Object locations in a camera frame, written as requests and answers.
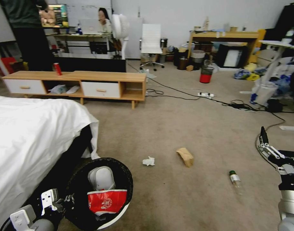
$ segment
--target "red soda can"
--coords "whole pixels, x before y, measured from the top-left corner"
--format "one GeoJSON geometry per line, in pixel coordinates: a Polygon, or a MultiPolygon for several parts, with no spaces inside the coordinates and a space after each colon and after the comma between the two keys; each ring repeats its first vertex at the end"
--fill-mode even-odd
{"type": "Polygon", "coordinates": [[[59,66],[59,63],[54,63],[55,71],[57,75],[63,75],[59,66]]]}

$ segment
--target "whiteboard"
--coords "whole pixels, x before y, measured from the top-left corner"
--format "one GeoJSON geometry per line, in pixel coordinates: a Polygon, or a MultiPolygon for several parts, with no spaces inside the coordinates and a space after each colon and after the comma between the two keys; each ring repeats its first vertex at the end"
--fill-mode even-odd
{"type": "Polygon", "coordinates": [[[67,5],[70,27],[76,27],[80,19],[98,19],[98,10],[103,7],[112,17],[111,0],[56,0],[58,4],[67,5]]]}

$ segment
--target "desk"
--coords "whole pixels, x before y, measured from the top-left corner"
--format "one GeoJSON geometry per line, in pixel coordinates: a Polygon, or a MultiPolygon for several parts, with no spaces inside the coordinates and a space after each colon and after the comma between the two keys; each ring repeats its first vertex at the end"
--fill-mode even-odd
{"type": "Polygon", "coordinates": [[[79,34],[46,34],[46,36],[53,36],[56,39],[65,41],[66,46],[68,46],[67,41],[86,41],[86,42],[96,42],[96,41],[106,41],[107,50],[109,51],[109,37],[112,33],[103,33],[101,35],[79,35],[79,34]]]}
{"type": "Polygon", "coordinates": [[[279,59],[282,57],[282,54],[285,51],[285,49],[294,49],[294,46],[287,43],[280,42],[280,41],[260,40],[259,42],[266,44],[268,46],[274,46],[279,48],[275,57],[272,59],[271,63],[269,64],[266,74],[262,76],[262,84],[265,84],[272,77],[272,74],[275,68],[278,66],[279,59]]]}
{"type": "Polygon", "coordinates": [[[225,32],[225,36],[223,36],[223,32],[200,32],[195,33],[195,31],[191,32],[189,39],[189,54],[188,58],[191,55],[191,46],[193,41],[198,42],[247,42],[248,47],[248,55],[246,58],[246,63],[254,51],[255,44],[258,40],[258,32],[225,32]]]}

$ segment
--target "standing fan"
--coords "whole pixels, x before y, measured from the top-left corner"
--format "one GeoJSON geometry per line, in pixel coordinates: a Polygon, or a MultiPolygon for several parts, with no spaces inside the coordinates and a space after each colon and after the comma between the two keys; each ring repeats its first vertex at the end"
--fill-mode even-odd
{"type": "Polygon", "coordinates": [[[122,14],[112,15],[113,37],[121,41],[121,58],[125,59],[125,48],[129,40],[129,22],[122,14]]]}

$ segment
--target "tv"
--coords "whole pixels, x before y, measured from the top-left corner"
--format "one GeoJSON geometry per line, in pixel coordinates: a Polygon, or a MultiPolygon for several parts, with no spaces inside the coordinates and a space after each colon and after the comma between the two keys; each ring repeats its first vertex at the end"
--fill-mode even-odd
{"type": "Polygon", "coordinates": [[[48,10],[39,9],[41,24],[46,28],[68,28],[66,4],[49,4],[48,10]]]}

